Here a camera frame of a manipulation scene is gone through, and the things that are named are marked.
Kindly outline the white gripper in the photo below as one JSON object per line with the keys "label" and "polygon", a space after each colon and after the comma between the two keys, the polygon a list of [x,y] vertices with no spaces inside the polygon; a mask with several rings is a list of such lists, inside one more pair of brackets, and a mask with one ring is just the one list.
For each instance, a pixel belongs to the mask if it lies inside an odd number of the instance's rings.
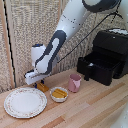
{"label": "white gripper", "polygon": [[35,73],[34,70],[30,70],[25,74],[25,82],[30,85],[34,83],[34,87],[37,88],[37,81],[44,79],[45,75],[42,73]]}

